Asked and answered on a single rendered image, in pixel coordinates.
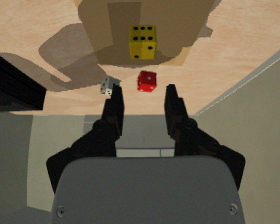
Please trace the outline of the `red die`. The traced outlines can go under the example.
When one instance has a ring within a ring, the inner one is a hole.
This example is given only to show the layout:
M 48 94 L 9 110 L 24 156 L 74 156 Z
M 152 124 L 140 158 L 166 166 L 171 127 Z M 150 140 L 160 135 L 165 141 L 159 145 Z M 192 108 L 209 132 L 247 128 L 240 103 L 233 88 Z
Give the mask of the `red die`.
M 137 90 L 152 92 L 157 86 L 156 73 L 141 71 L 137 78 Z

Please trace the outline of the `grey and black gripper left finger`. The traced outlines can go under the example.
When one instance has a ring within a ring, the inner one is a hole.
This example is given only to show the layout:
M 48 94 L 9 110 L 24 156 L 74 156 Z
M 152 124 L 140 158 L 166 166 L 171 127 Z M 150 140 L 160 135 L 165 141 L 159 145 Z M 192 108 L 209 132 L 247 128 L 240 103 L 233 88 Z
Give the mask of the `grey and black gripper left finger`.
M 105 100 L 102 117 L 94 122 L 92 130 L 70 148 L 48 158 L 46 167 L 54 195 L 61 174 L 70 162 L 84 157 L 117 157 L 115 142 L 122 136 L 124 108 L 122 87 L 113 85 L 111 98 Z

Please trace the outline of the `tan flat mat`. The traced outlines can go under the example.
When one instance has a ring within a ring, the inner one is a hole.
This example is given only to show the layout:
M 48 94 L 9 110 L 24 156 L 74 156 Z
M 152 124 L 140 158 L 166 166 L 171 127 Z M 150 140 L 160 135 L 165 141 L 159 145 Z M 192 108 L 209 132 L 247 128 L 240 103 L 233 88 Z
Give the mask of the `tan flat mat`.
M 182 66 L 215 0 L 74 0 L 100 65 Z M 156 26 L 155 59 L 131 59 L 132 25 Z

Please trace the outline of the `white die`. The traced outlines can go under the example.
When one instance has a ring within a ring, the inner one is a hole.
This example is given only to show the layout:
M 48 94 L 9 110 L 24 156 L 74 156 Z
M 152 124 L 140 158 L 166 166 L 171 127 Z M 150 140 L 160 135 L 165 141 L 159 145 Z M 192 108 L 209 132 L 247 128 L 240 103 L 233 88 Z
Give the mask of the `white die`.
M 107 96 L 111 96 L 113 85 L 120 86 L 120 81 L 108 76 L 107 78 L 101 81 L 100 93 Z

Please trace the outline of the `yellow die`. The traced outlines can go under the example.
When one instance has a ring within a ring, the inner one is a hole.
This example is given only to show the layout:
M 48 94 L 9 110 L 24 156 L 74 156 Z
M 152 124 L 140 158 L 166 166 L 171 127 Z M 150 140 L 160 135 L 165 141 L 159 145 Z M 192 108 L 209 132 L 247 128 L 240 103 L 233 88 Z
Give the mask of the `yellow die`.
M 131 59 L 155 59 L 157 48 L 156 26 L 130 26 L 129 48 Z

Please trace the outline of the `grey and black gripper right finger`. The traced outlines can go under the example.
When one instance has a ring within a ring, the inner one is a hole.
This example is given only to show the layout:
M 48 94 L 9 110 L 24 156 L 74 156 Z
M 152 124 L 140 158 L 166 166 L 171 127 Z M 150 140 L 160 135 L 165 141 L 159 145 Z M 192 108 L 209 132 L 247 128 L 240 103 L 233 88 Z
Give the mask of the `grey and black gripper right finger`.
M 216 139 L 198 128 L 197 122 L 188 117 L 183 98 L 178 98 L 175 84 L 166 87 L 164 111 L 168 135 L 175 141 L 174 156 L 204 155 L 223 160 L 229 167 L 239 191 L 245 167 L 244 156 L 221 146 Z

